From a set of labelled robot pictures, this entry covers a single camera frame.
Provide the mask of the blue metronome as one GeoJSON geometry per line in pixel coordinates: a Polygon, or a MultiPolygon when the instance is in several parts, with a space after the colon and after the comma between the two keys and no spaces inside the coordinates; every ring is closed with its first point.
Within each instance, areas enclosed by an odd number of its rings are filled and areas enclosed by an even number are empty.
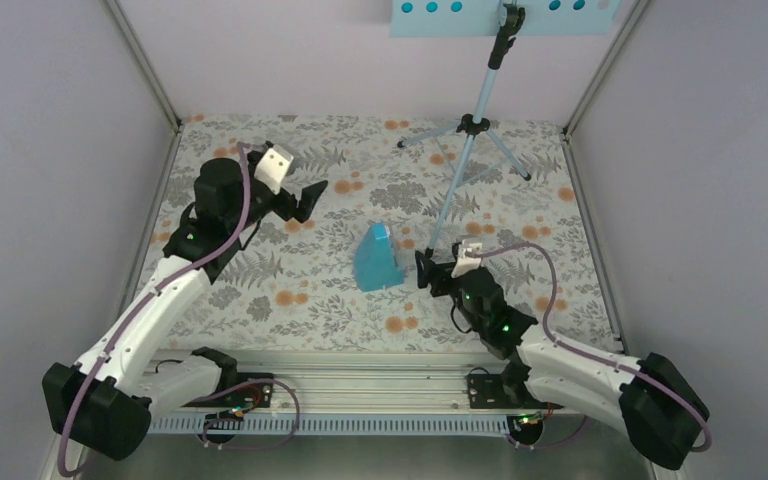
{"type": "Polygon", "coordinates": [[[398,265],[391,231],[384,223],[374,223],[366,231],[353,257],[353,278],[362,292],[373,292],[404,283],[398,265]]]}

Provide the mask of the light blue music stand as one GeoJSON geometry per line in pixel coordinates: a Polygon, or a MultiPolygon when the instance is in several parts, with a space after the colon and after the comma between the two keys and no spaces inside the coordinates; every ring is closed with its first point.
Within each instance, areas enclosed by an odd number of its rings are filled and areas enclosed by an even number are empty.
{"type": "Polygon", "coordinates": [[[390,35],[399,38],[491,37],[493,44],[476,105],[453,124],[426,130],[397,142],[398,149],[439,138],[449,133],[465,136],[464,150],[452,168],[453,178],[432,230],[425,254],[432,256],[449,215],[456,190],[490,172],[464,176],[476,139],[487,136],[524,180],[531,174],[493,131],[486,109],[502,63],[516,39],[525,36],[587,36],[606,34],[614,24],[619,1],[394,1],[390,35]]]}

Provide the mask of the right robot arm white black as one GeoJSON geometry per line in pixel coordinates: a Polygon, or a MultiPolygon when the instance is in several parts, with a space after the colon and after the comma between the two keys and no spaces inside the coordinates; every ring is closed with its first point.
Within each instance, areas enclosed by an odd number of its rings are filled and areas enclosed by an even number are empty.
{"type": "Polygon", "coordinates": [[[510,305],[479,257],[437,263],[415,254],[417,285],[452,301],[496,358],[505,361],[501,391],[515,407],[531,401],[570,407],[623,434],[647,460],[680,469],[711,444],[708,407],[667,357],[609,353],[554,332],[510,305]]]}

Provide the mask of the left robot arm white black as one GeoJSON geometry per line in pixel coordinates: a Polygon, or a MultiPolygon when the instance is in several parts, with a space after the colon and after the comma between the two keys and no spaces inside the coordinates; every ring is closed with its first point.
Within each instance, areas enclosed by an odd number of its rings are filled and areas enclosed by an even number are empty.
{"type": "Polygon", "coordinates": [[[234,358],[202,347],[147,377],[163,337],[220,276],[246,244],[240,236],[265,216],[306,222],[325,180],[299,196],[283,186],[292,161],[273,147],[250,159],[214,158],[194,180],[194,200],[182,212],[150,280],[115,324],[73,364],[53,364],[42,389],[60,456],[77,442],[112,460],[131,455],[151,422],[198,404],[237,407],[251,382],[234,358]]]}

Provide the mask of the floral patterned table mat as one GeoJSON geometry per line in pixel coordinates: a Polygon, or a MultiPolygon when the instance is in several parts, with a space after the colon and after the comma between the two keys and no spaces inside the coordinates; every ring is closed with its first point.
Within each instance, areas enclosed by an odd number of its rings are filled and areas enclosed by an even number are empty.
{"type": "MultiPolygon", "coordinates": [[[[293,156],[286,187],[327,180],[305,223],[265,218],[246,233],[216,283],[163,337],[167,350],[482,352],[446,298],[417,288],[416,251],[425,248],[463,147],[448,135],[398,149],[399,140],[434,128],[433,119],[292,115],[198,115],[185,125],[143,272],[150,275],[184,208],[200,166],[235,157],[239,143],[272,141],[293,156]],[[353,257],[367,229],[391,231],[404,283],[362,292],[353,257]]],[[[557,128],[502,121],[494,131],[522,162],[522,179],[487,137],[476,140],[456,190],[435,258],[474,237],[492,252],[487,267],[506,300],[534,316],[550,312],[557,332],[600,349],[617,348],[557,128]]]]}

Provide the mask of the aluminium mounting rail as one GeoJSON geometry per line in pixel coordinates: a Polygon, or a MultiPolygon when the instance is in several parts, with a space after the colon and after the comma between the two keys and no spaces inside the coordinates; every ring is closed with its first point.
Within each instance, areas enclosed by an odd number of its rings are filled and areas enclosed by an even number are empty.
{"type": "Polygon", "coordinates": [[[530,410],[555,405],[603,423],[621,424],[634,411],[652,406],[653,388],[643,381],[622,380],[607,392],[592,392],[571,377],[536,370],[522,377],[507,367],[500,374],[471,372],[461,377],[426,372],[316,372],[289,382],[272,374],[221,369],[209,359],[191,357],[149,376],[140,376],[133,391],[111,380],[89,388],[86,404],[110,410],[117,420],[135,415],[160,417],[182,408],[252,405],[277,408],[277,391],[290,407],[306,411],[417,413],[445,406],[484,410],[530,410]]]}

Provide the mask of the left aluminium frame post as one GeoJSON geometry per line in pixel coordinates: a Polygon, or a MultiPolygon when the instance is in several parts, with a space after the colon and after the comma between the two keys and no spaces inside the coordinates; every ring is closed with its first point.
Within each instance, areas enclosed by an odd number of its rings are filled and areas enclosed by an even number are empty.
{"type": "Polygon", "coordinates": [[[181,130],[182,120],[177,114],[156,69],[152,65],[152,62],[137,35],[136,29],[133,27],[121,5],[121,2],[117,0],[103,0],[102,4],[109,11],[113,23],[119,31],[128,52],[135,61],[140,74],[145,80],[166,122],[173,132],[178,133],[181,130]]]}

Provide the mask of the aluminium frame post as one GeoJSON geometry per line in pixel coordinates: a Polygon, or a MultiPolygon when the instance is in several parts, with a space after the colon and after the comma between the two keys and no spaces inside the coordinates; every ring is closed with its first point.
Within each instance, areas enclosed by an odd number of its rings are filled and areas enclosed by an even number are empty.
{"type": "Polygon", "coordinates": [[[136,29],[133,27],[121,5],[121,2],[117,0],[103,0],[102,4],[109,11],[113,23],[119,31],[128,52],[135,61],[140,74],[145,80],[166,122],[173,132],[178,133],[181,130],[182,120],[177,114],[156,69],[152,65],[152,62],[137,35],[136,29]]]}
{"type": "Polygon", "coordinates": [[[607,77],[611,73],[615,61],[623,52],[626,44],[630,40],[632,34],[635,32],[639,21],[646,14],[650,5],[650,0],[636,0],[631,3],[627,15],[621,23],[616,36],[612,40],[612,43],[610,44],[606,54],[600,61],[598,68],[590,79],[583,95],[576,104],[572,115],[563,128],[564,138],[567,141],[570,141],[575,131],[580,126],[588,112],[588,109],[600,92],[603,83],[607,80],[607,77]]]}

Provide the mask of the right aluminium frame post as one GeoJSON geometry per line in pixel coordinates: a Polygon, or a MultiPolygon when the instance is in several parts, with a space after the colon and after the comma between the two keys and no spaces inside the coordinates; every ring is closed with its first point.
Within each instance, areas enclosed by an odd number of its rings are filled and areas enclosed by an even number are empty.
{"type": "Polygon", "coordinates": [[[635,32],[639,21],[646,14],[650,5],[650,0],[636,0],[631,3],[627,15],[621,23],[616,36],[612,40],[612,43],[610,44],[606,54],[600,61],[598,68],[590,79],[583,95],[576,104],[572,115],[563,128],[564,138],[567,141],[570,141],[575,131],[580,126],[588,112],[588,109],[600,92],[603,83],[607,80],[607,77],[611,73],[615,61],[623,52],[626,44],[630,40],[632,34],[635,32]]]}

